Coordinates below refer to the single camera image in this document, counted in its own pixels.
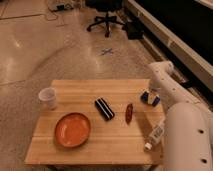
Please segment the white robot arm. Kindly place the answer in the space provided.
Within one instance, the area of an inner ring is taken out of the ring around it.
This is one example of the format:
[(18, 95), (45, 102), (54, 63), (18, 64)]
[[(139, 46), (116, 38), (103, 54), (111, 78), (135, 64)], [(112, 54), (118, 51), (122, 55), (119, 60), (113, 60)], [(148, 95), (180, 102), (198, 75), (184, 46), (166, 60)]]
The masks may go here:
[(171, 61), (148, 67), (149, 87), (175, 101), (165, 116), (164, 171), (213, 171), (213, 112), (171, 77)]

